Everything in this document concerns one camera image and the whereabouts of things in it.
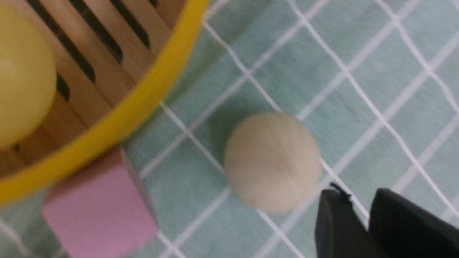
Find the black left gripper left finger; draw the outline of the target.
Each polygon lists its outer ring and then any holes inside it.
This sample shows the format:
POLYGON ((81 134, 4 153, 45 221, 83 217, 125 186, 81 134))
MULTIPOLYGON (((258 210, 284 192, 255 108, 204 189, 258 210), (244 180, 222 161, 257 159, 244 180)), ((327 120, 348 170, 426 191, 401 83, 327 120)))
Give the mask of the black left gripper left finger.
POLYGON ((354 212, 351 195, 336 183, 320 193, 315 249, 318 258, 388 258, 354 212))

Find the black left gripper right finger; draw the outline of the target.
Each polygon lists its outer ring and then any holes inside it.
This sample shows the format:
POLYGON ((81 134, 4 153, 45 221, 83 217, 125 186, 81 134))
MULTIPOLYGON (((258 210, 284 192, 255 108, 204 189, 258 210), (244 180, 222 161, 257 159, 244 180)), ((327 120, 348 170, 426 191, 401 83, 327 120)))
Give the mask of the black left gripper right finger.
POLYGON ((390 189, 377 190, 369 235, 390 258, 457 258, 459 231, 390 189))

